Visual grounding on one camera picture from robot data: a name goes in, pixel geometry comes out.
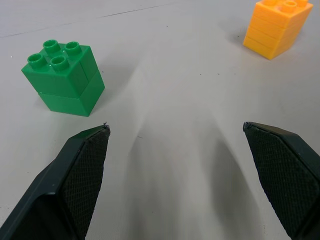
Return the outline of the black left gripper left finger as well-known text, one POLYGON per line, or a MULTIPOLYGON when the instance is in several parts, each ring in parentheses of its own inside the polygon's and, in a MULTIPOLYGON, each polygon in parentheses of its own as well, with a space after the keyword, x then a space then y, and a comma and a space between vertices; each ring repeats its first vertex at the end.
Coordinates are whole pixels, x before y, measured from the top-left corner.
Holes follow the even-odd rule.
POLYGON ((83 240, 101 189, 107 123, 70 137, 0 228, 2 240, 83 240))

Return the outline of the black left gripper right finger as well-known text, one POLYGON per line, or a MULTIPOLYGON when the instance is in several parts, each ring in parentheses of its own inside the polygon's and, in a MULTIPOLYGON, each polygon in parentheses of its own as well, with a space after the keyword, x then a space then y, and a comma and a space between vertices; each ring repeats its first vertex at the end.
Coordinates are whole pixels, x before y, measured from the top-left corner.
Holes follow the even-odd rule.
POLYGON ((320 156, 297 134, 245 122, 260 184, 292 240, 320 238, 320 156))

